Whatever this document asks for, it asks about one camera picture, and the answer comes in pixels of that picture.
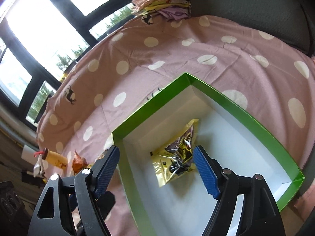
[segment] chocolate wrapper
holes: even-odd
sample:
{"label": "chocolate wrapper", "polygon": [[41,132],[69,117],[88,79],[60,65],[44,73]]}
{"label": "chocolate wrapper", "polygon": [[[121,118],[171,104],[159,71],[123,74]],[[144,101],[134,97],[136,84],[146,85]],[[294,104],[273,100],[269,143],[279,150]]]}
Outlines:
{"label": "chocolate wrapper", "polygon": [[82,169],[86,168],[87,162],[76,151],[74,151],[74,159],[72,161],[72,169],[75,174],[78,174]]}
{"label": "chocolate wrapper", "polygon": [[193,149],[198,121],[198,119],[191,120],[181,132],[151,152],[151,160],[159,187],[196,168],[193,162]]}

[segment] yellow snack bag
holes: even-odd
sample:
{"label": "yellow snack bag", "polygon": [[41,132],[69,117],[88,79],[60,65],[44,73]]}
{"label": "yellow snack bag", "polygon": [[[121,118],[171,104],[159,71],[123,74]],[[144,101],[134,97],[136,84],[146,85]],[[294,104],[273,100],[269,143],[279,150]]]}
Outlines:
{"label": "yellow snack bag", "polygon": [[193,149],[198,121],[191,120],[181,132],[150,153],[159,187],[196,168],[193,162]]}

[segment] yellow bottle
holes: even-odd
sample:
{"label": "yellow bottle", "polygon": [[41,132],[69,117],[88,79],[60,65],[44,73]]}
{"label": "yellow bottle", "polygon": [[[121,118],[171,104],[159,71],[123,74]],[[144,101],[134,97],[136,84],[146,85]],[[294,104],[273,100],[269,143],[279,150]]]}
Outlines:
{"label": "yellow bottle", "polygon": [[47,148],[44,149],[43,160],[47,161],[49,164],[56,166],[61,169],[65,169],[68,165],[68,159],[61,154],[52,152]]}

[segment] cardboard box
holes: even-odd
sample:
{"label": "cardboard box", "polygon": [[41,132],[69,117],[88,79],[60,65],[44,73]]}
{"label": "cardboard box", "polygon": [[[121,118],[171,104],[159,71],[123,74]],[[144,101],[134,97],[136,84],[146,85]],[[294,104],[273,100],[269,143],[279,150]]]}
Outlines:
{"label": "cardboard box", "polygon": [[[237,175],[262,174],[279,210],[304,176],[280,142],[245,110],[196,77],[185,73],[144,104],[114,132],[119,170],[142,236],[202,235],[216,200],[198,171],[159,188],[150,152],[199,119],[196,145]],[[239,195],[228,235],[235,235],[243,204]]]}

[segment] polka dot bedsheet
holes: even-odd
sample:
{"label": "polka dot bedsheet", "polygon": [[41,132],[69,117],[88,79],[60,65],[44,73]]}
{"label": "polka dot bedsheet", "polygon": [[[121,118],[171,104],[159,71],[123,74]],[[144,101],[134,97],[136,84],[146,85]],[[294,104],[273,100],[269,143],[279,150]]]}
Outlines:
{"label": "polka dot bedsheet", "polygon": [[[188,72],[254,116],[303,167],[315,140],[314,67],[274,36],[224,18],[170,23],[156,16],[149,25],[135,18],[89,51],[48,100],[38,143],[69,162],[76,150],[92,163],[117,126]],[[54,172],[70,175],[71,163],[46,174]],[[139,235],[118,172],[108,190],[117,200],[106,221],[112,235]]]}

